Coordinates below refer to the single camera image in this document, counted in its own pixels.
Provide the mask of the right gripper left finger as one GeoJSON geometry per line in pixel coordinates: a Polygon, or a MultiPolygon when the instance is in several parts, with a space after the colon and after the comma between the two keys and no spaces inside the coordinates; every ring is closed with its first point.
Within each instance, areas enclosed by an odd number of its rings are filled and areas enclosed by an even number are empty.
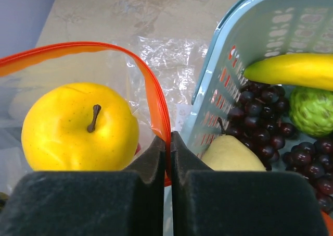
{"type": "Polygon", "coordinates": [[[121,171],[25,175],[1,212],[1,235],[162,235],[165,143],[121,171]]]}

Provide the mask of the yellow apple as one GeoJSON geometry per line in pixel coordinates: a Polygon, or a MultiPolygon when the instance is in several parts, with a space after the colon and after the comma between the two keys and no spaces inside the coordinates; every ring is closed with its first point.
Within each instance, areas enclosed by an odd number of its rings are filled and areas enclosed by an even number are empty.
{"type": "Polygon", "coordinates": [[[70,83],[37,100],[22,126],[25,158],[35,171],[114,171],[132,161],[137,118],[115,90],[70,83]]]}

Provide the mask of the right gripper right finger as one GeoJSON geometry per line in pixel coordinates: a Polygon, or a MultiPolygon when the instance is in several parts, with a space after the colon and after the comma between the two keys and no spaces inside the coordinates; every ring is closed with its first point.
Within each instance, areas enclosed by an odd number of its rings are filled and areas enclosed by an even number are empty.
{"type": "Polygon", "coordinates": [[[177,132],[171,164],[174,235],[329,235],[297,173],[213,171],[177,132]]]}

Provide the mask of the clear zip top bag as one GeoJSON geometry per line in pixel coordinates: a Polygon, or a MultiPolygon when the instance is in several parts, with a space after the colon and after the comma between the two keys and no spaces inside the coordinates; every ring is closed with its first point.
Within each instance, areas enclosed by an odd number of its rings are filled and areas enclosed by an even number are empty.
{"type": "Polygon", "coordinates": [[[64,55],[120,51],[141,70],[155,134],[139,158],[139,126],[110,87],[79,82],[43,95],[28,111],[21,143],[32,172],[1,212],[1,235],[162,235],[171,128],[161,86],[134,53],[107,43],[68,42],[1,59],[1,76],[64,55]]]}

